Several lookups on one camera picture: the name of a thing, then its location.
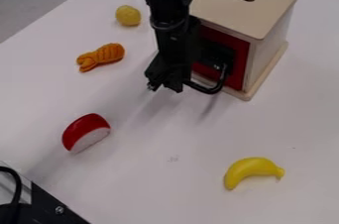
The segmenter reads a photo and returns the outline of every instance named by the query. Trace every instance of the toy lemon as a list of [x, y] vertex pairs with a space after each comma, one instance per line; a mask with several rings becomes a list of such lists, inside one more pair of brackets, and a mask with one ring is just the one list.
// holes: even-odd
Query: toy lemon
[[141, 13], [132, 6], [119, 7], [115, 16], [123, 26], [137, 26], [141, 22]]

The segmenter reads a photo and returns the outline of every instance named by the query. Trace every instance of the white table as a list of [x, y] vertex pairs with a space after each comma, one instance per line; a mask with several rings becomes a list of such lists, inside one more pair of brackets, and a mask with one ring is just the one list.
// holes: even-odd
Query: white table
[[[114, 21], [134, 5], [143, 24]], [[156, 43], [144, 0], [68, 0], [0, 46], [0, 159], [97, 224], [334, 223], [339, 203], [339, 0], [299, 0], [289, 49], [255, 98], [146, 90]], [[127, 56], [81, 74], [78, 55], [120, 42]], [[95, 112], [114, 133], [80, 155], [63, 129]], [[243, 157], [285, 177], [222, 177]]]

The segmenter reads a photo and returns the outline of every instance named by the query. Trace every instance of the plastic toy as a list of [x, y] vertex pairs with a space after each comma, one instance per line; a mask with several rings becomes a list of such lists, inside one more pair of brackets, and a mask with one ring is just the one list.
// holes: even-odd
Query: plastic toy
[[138, 26], [141, 22], [140, 11], [132, 6], [119, 7], [115, 16], [123, 26]]
[[284, 175], [284, 170], [266, 158], [242, 159], [228, 168], [224, 177], [225, 187], [232, 190], [245, 177], [253, 175], [274, 175], [280, 179]]
[[119, 61], [124, 57], [124, 54], [125, 50], [121, 45], [108, 44], [95, 52], [81, 55], [76, 62], [80, 65], [80, 71], [86, 72], [99, 64]]
[[79, 153], [106, 138], [111, 132], [107, 121], [97, 114], [88, 114], [71, 123], [62, 134], [63, 146]]

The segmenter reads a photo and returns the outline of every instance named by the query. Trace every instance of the wooden box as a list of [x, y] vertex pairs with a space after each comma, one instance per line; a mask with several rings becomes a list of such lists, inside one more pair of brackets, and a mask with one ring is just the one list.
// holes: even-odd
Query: wooden box
[[[250, 100], [287, 48], [285, 40], [296, 0], [194, 0], [191, 15], [202, 22], [201, 35], [235, 51], [224, 90]], [[202, 64], [194, 77], [204, 83], [218, 72]]]

